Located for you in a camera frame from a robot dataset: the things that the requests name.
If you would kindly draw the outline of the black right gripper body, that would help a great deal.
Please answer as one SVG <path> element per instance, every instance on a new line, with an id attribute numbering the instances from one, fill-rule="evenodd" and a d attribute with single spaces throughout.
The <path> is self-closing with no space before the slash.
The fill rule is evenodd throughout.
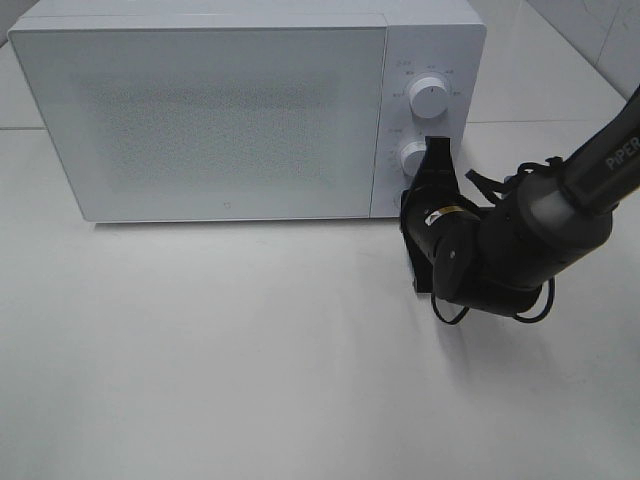
<path id="1" fill-rule="evenodd" d="M 414 188 L 413 180 L 403 193 L 400 228 L 427 256 L 432 266 L 440 240 L 457 223 L 482 218 L 479 207 L 464 197 L 457 188 Z"/>

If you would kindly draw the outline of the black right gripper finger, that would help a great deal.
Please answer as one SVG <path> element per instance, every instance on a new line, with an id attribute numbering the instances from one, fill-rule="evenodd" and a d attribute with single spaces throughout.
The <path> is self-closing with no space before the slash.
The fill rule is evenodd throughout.
<path id="1" fill-rule="evenodd" d="M 404 240 L 413 272 L 414 290 L 417 294 L 431 294 L 433 292 L 433 266 L 410 237 L 405 237 Z"/>
<path id="2" fill-rule="evenodd" d="M 427 136 L 425 154 L 413 179 L 414 188 L 457 188 L 449 137 Z"/>

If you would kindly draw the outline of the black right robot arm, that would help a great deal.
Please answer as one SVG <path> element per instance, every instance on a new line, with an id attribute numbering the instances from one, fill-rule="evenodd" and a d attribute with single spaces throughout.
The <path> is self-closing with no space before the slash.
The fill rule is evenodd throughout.
<path id="1" fill-rule="evenodd" d="M 568 159 L 522 163 L 502 182 L 467 171 L 487 207 L 461 194 L 449 138 L 425 146 L 399 215 L 415 292 L 461 306 L 451 325 L 471 309 L 536 323 L 556 275 L 608 240 L 639 186 L 639 95 Z"/>

